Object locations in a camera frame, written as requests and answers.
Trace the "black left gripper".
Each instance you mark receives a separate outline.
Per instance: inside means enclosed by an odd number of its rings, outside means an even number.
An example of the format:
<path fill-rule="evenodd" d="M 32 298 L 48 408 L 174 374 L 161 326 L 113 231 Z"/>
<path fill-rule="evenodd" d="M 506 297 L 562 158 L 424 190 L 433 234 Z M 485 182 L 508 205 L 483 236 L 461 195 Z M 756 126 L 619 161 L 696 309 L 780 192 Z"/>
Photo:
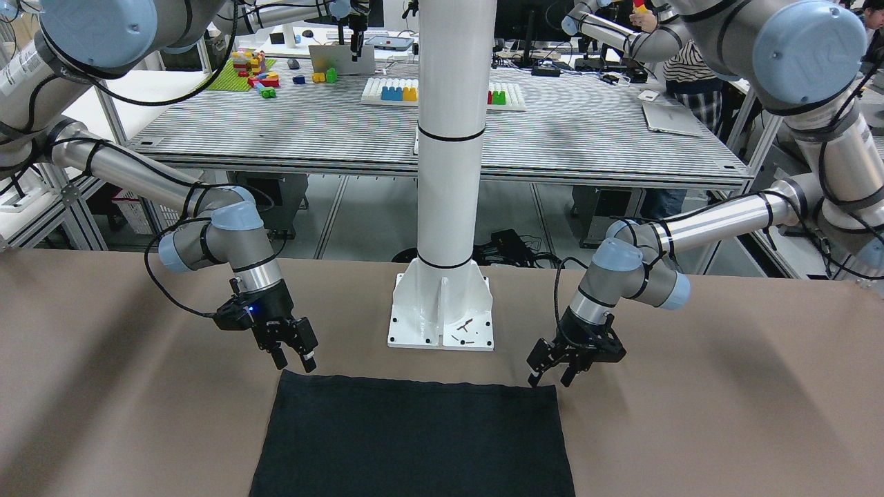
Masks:
<path fill-rule="evenodd" d="M 539 386 L 544 372 L 566 364 L 561 384 L 570 387 L 577 374 L 590 370 L 596 362 L 615 364 L 625 358 L 627 351 L 613 330 L 613 320 L 615 317 L 608 314 L 602 324 L 591 324 L 570 309 L 565 311 L 557 319 L 555 339 L 540 338 L 528 354 L 528 384 Z"/>

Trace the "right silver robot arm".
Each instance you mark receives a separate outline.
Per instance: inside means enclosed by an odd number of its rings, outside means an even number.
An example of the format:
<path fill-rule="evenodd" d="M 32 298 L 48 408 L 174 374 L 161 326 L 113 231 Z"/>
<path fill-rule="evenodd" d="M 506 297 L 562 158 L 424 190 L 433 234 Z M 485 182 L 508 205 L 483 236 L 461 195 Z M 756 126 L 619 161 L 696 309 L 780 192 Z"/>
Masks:
<path fill-rule="evenodd" d="M 207 317 L 223 330 L 252 331 L 279 370 L 290 346 L 310 372 L 318 339 L 309 320 L 293 316 L 253 195 L 165 166 L 64 116 L 89 88 L 108 95 L 111 79 L 159 50 L 186 50 L 213 23 L 234 37 L 249 12 L 241 1 L 3 1 L 3 20 L 28 13 L 39 26 L 2 70 L 2 178 L 44 162 L 179 212 L 155 236 L 163 264 L 177 273 L 229 265 L 231 298 Z"/>

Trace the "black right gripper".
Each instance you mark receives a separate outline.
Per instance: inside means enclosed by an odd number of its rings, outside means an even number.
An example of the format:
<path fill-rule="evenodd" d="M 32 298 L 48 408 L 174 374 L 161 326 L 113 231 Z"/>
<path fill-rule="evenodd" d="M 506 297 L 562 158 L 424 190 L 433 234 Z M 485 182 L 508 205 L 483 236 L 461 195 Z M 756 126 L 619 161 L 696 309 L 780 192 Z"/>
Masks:
<path fill-rule="evenodd" d="M 288 365 L 282 349 L 287 344 L 300 356 L 306 373 L 315 371 L 318 339 L 309 319 L 296 319 L 291 314 L 294 303 L 285 281 L 257 291 L 240 289 L 240 279 L 230 279 L 229 283 L 233 295 L 212 315 L 215 325 L 227 331 L 252 330 L 257 346 L 271 355 L 278 370 Z"/>

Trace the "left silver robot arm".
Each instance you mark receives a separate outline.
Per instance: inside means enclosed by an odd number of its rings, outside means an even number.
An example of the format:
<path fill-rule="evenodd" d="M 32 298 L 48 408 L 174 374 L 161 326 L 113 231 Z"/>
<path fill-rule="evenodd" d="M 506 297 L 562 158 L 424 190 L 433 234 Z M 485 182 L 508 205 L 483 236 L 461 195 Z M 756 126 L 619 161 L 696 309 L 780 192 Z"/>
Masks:
<path fill-rule="evenodd" d="M 855 78 L 866 51 L 858 16 L 831 1 L 662 1 L 665 17 L 651 34 L 632 34 L 599 18 L 601 1 L 577 1 L 561 26 L 619 46 L 642 62 L 664 61 L 692 40 L 704 62 L 725 81 L 746 81 L 745 98 L 727 146 L 748 120 L 756 99 L 774 121 L 758 141 L 757 173 L 785 126 L 809 173 L 776 180 L 757 193 L 665 220 L 609 227 L 564 311 L 556 336 L 539 339 L 528 354 L 528 384 L 566 365 L 561 383 L 595 362 L 618 362 L 625 349 L 613 330 L 622 300 L 661 309 L 688 301 L 688 277 L 665 258 L 695 246 L 775 226 L 806 226 L 820 256 L 856 279 L 882 279 L 882 158 L 861 107 Z"/>

